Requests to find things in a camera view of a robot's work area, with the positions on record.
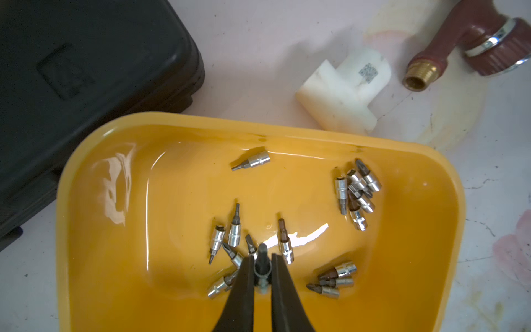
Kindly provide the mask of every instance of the yellow plastic tray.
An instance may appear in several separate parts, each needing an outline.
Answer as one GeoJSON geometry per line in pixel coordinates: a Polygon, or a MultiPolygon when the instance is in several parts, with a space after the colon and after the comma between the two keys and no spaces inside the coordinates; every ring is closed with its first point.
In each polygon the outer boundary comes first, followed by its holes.
{"type": "MultiPolygon", "coordinates": [[[[258,243],[274,244],[285,218],[296,245],[289,271],[317,331],[436,331],[465,220],[456,171],[426,146],[167,113],[94,131],[57,196],[61,331],[211,330],[228,293],[210,300],[207,288],[233,267],[223,250],[208,265],[209,242],[235,200],[242,235],[258,243]],[[261,148],[271,163],[230,170],[261,148]],[[355,158],[383,185],[366,232],[339,213],[333,186],[355,158]],[[340,299],[306,289],[347,259],[358,273],[340,299]]],[[[270,295],[255,295],[254,330],[271,330],[270,295]]]]}

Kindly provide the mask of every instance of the brass threaded fitting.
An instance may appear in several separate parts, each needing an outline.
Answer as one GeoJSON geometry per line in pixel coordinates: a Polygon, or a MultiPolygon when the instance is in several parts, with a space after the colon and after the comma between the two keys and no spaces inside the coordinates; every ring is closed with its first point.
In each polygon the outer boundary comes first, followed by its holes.
{"type": "Polygon", "coordinates": [[[411,91],[420,92],[426,90],[439,76],[437,66],[430,61],[419,59],[409,65],[402,84],[411,91]]]}

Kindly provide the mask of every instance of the white pvc tee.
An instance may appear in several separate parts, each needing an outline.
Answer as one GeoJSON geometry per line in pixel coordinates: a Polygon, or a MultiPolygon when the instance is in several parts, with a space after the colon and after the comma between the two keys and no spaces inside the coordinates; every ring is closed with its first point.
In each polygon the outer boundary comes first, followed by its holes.
{"type": "Polygon", "coordinates": [[[365,47],[351,53],[337,69],[325,60],[296,97],[325,130],[367,135],[376,126],[367,106],[390,78],[387,60],[365,47]]]}

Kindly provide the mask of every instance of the black plastic case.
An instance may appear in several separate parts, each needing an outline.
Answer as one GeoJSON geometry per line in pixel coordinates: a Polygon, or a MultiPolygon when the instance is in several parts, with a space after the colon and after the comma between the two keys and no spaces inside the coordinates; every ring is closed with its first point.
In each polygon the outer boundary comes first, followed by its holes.
{"type": "Polygon", "coordinates": [[[0,237],[55,199],[90,132],[128,113],[180,113],[204,80],[166,0],[3,1],[0,45],[0,237]]]}

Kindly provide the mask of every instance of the socket bit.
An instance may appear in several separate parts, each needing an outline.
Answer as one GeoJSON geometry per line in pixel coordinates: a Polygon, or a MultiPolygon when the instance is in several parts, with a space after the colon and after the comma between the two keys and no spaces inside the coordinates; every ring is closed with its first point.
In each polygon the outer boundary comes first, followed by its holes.
{"type": "Polygon", "coordinates": [[[339,298],[339,290],[337,288],[333,288],[330,286],[314,285],[314,284],[307,284],[306,288],[308,288],[312,292],[316,292],[318,294],[331,297],[332,299],[339,298]]]}
{"type": "Polygon", "coordinates": [[[382,189],[382,185],[380,184],[380,181],[378,181],[376,175],[371,173],[371,170],[363,163],[363,161],[357,159],[356,166],[358,166],[359,172],[363,176],[363,179],[367,183],[369,189],[374,192],[380,191],[380,189],[382,189]]]}
{"type": "Polygon", "coordinates": [[[354,263],[352,263],[351,261],[347,261],[338,266],[334,266],[333,268],[326,271],[325,273],[319,274],[318,279],[319,280],[330,280],[330,279],[348,277],[356,273],[356,271],[357,269],[354,263]]]}
{"type": "Polygon", "coordinates": [[[330,286],[334,288],[353,287],[354,279],[351,277],[344,277],[330,280],[319,280],[319,285],[330,286]]]}
{"type": "Polygon", "coordinates": [[[367,196],[357,191],[352,185],[348,186],[348,189],[353,194],[354,199],[358,202],[359,206],[362,207],[363,211],[367,213],[374,212],[374,204],[371,202],[371,200],[367,196]]]}
{"type": "Polygon", "coordinates": [[[367,220],[363,217],[361,207],[350,190],[348,191],[348,213],[358,231],[367,230],[367,220]]]}
{"type": "Polygon", "coordinates": [[[230,288],[232,288],[232,284],[234,283],[234,280],[236,279],[237,275],[238,270],[234,271],[229,275],[219,278],[215,283],[212,284],[212,286],[208,288],[208,297],[213,299],[214,297],[218,296],[221,291],[228,291],[230,288]]]}
{"type": "Polygon", "coordinates": [[[259,154],[249,157],[249,159],[239,164],[238,166],[233,167],[232,170],[236,171],[242,168],[253,168],[263,164],[267,164],[270,161],[271,158],[269,158],[269,154],[267,153],[267,151],[262,151],[259,154]]]}
{"type": "Polygon", "coordinates": [[[218,253],[219,248],[221,248],[224,237],[225,228],[223,225],[217,225],[212,233],[212,241],[210,242],[210,259],[208,260],[208,265],[212,264],[214,256],[218,253]]]}
{"type": "Polygon", "coordinates": [[[335,181],[336,197],[339,201],[339,209],[341,214],[347,215],[347,179],[344,177],[337,177],[335,181]]]}
{"type": "Polygon", "coordinates": [[[247,247],[249,248],[249,257],[254,257],[254,261],[256,261],[258,257],[258,252],[256,251],[256,246],[254,245],[253,239],[251,238],[250,234],[247,234],[245,236],[245,242],[247,242],[247,247]]]}
{"type": "Polygon", "coordinates": [[[227,239],[227,243],[230,246],[238,246],[239,245],[239,236],[241,232],[242,226],[239,223],[239,203],[236,203],[236,210],[234,211],[234,217],[233,221],[230,224],[230,231],[229,236],[227,239]]]}
{"type": "Polygon", "coordinates": [[[258,292],[260,294],[267,293],[271,271],[272,266],[271,260],[267,256],[267,246],[261,243],[258,246],[258,257],[254,262],[255,285],[258,286],[258,292]]]}
{"type": "Polygon", "coordinates": [[[227,253],[227,255],[229,255],[230,261],[234,264],[236,268],[239,269],[243,261],[242,254],[232,249],[227,243],[223,244],[223,249],[225,249],[225,252],[227,253]]]}
{"type": "Polygon", "coordinates": [[[280,229],[280,232],[278,233],[278,248],[286,263],[291,265],[295,260],[295,257],[293,256],[292,241],[288,237],[288,231],[286,230],[286,222],[284,219],[280,218],[278,220],[278,227],[280,229]]]}
{"type": "Polygon", "coordinates": [[[367,196],[372,198],[372,191],[365,183],[365,180],[361,176],[358,176],[355,169],[352,168],[347,172],[347,180],[348,185],[353,185],[357,191],[363,191],[367,196]]]}

